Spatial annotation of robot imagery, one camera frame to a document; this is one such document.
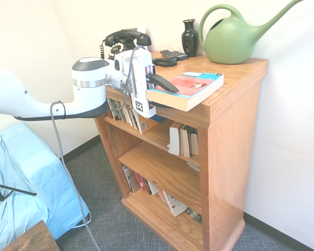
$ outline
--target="watering can handle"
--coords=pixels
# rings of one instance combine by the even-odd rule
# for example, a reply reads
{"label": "watering can handle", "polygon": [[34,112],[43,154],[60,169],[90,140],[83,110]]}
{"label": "watering can handle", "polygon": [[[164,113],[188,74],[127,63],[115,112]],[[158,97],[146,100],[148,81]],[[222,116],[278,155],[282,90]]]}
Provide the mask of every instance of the watering can handle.
{"label": "watering can handle", "polygon": [[212,7],[212,8],[210,8],[204,14],[203,18],[201,19],[200,25],[199,25],[199,41],[200,41],[200,44],[201,44],[203,49],[205,49],[205,42],[204,42],[204,36],[203,36],[204,23],[205,23],[207,17],[209,16],[209,14],[211,14],[214,10],[217,10],[217,9],[229,10],[231,12],[230,17],[238,19],[238,20],[241,20],[241,21],[244,21],[241,13],[237,9],[235,9],[234,7],[232,7],[232,6],[228,5],[228,4],[219,4],[219,5],[216,5],[216,6]]}

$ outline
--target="gray carpet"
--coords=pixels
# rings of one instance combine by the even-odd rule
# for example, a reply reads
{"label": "gray carpet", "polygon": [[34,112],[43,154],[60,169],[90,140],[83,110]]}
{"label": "gray carpet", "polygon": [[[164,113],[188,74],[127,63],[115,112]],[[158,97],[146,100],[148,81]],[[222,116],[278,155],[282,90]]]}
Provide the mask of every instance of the gray carpet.
{"label": "gray carpet", "polygon": [[[121,204],[121,193],[100,143],[70,161],[68,169],[92,214],[91,232],[102,251],[172,251],[161,238]],[[66,251],[97,250],[85,227],[71,229],[57,240]],[[233,251],[289,251],[246,226]]]}

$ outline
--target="wooden table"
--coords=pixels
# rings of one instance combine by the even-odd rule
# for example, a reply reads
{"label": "wooden table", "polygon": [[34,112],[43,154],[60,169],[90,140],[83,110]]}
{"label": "wooden table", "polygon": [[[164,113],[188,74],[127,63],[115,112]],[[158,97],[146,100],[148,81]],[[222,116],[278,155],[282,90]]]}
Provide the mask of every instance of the wooden table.
{"label": "wooden table", "polygon": [[60,251],[44,221],[15,239],[2,251]]}

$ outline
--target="black vase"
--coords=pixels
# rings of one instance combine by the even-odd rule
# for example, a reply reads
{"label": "black vase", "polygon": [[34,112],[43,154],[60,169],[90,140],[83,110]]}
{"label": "black vase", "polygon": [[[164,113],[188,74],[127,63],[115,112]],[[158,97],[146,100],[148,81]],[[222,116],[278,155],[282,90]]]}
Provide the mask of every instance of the black vase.
{"label": "black vase", "polygon": [[182,44],[185,54],[189,58],[196,56],[198,51],[198,32],[194,29],[195,19],[184,20],[185,31],[182,34]]}

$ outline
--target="rotary telephone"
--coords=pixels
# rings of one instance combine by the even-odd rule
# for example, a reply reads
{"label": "rotary telephone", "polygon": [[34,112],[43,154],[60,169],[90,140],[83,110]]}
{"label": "rotary telephone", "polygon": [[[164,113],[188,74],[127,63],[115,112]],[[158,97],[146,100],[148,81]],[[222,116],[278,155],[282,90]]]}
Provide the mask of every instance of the rotary telephone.
{"label": "rotary telephone", "polygon": [[145,33],[133,31],[133,30],[117,31],[108,35],[103,41],[102,45],[100,45],[101,58],[102,59],[105,58],[105,52],[104,52],[104,46],[103,46],[104,43],[106,46],[111,47],[108,59],[113,60],[116,54],[123,51],[127,51],[127,50],[133,50],[136,46],[134,44],[135,39],[136,39],[137,45],[142,45],[142,46],[151,45],[151,39]]}

